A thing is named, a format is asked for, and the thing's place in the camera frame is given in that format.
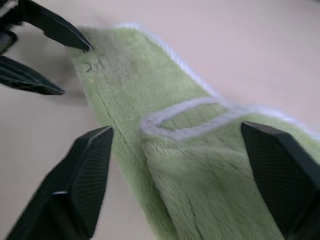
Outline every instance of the white stitched trim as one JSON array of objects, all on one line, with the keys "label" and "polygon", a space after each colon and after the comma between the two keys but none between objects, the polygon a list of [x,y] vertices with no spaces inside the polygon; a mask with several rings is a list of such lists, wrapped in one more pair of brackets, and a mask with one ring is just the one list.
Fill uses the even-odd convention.
[{"label": "white stitched trim", "polygon": [[153,43],[157,44],[161,47],[186,74],[190,76],[194,81],[196,81],[206,92],[208,92],[213,97],[217,98],[217,101],[226,108],[233,108],[236,104],[224,99],[218,92],[213,90],[211,86],[209,86],[199,75],[197,75],[179,56],[175,53],[172,48],[170,48],[165,42],[163,42],[160,38],[152,34],[150,31],[145,29],[138,23],[122,23],[112,27],[112,29],[117,28],[128,28],[139,31],[140,33],[147,36]]},{"label": "white stitched trim", "polygon": [[306,134],[310,135],[311,138],[320,141],[320,135],[311,131],[304,124],[298,122],[296,119],[286,115],[285,113],[265,107],[262,105],[249,105],[244,107],[237,107],[230,109],[225,113],[218,115],[216,118],[207,121],[199,126],[194,126],[190,128],[179,128],[175,130],[169,130],[159,127],[159,125],[173,116],[191,108],[195,108],[202,104],[212,104],[217,103],[216,98],[195,98],[190,99],[173,106],[167,107],[164,110],[152,113],[147,117],[143,118],[141,121],[141,129],[146,134],[158,135],[165,138],[169,138],[175,141],[181,141],[197,136],[201,136],[209,131],[212,131],[216,128],[223,127],[232,121],[248,115],[248,114],[263,114],[269,117],[278,118],[289,124],[296,125],[301,128]]}]

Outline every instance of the green fleece fabric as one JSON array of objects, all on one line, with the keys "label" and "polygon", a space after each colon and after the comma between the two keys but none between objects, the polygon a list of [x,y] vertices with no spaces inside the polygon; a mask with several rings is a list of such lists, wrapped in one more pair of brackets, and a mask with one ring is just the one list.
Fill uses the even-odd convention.
[{"label": "green fleece fabric", "polygon": [[[83,33],[94,50],[70,48],[71,61],[99,123],[115,129],[112,154],[158,238],[283,239],[253,180],[240,122],[289,132],[315,159],[319,143],[258,110],[232,117],[241,107],[204,90],[135,25]],[[168,108],[188,100],[203,103]]]}]

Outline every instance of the green towel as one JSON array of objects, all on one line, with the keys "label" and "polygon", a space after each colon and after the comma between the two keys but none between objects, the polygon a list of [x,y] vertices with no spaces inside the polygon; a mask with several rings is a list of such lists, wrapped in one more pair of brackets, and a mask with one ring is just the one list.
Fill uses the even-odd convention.
[{"label": "green towel", "polygon": [[112,154],[160,239],[283,239],[253,179],[240,132],[291,133],[316,160],[319,136],[285,114],[223,99],[137,24],[83,29],[70,48],[87,99],[115,128]]}]

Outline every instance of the white piping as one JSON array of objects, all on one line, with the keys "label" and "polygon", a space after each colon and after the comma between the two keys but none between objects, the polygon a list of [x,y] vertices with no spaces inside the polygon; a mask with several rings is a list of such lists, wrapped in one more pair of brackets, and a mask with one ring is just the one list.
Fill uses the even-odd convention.
[{"label": "white piping", "polygon": [[165,138],[169,138],[175,141],[181,141],[184,139],[189,139],[193,137],[200,136],[214,129],[223,127],[232,121],[243,117],[248,114],[263,114],[269,117],[278,118],[289,124],[294,124],[301,128],[306,134],[310,135],[311,138],[320,141],[320,135],[312,132],[304,124],[298,122],[296,119],[286,115],[285,113],[265,107],[262,105],[249,105],[244,107],[238,107],[230,109],[229,111],[218,115],[216,118],[207,121],[199,126],[194,126],[190,128],[179,128],[175,130],[169,130],[159,127],[159,125],[173,116],[187,110],[199,106],[201,104],[212,104],[216,103],[216,98],[196,98],[187,100],[173,106],[167,107],[162,111],[152,113],[147,117],[143,118],[141,121],[141,129],[144,133],[150,135],[158,135]]}]

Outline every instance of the black plastic claw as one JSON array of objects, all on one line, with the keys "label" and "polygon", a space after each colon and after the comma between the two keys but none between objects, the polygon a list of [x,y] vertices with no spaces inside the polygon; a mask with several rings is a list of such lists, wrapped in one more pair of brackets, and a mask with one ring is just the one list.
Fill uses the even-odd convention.
[{"label": "black plastic claw", "polygon": [[65,91],[30,67],[0,56],[0,84],[42,95],[63,95]]},{"label": "black plastic claw", "polygon": [[104,199],[113,130],[77,138],[46,176],[6,240],[88,240]]},{"label": "black plastic claw", "polygon": [[320,239],[320,166],[288,133],[244,122],[255,183],[286,240]]},{"label": "black plastic claw", "polygon": [[24,21],[43,30],[44,35],[67,47],[89,51],[93,47],[86,37],[61,16],[30,1],[24,1]]}]

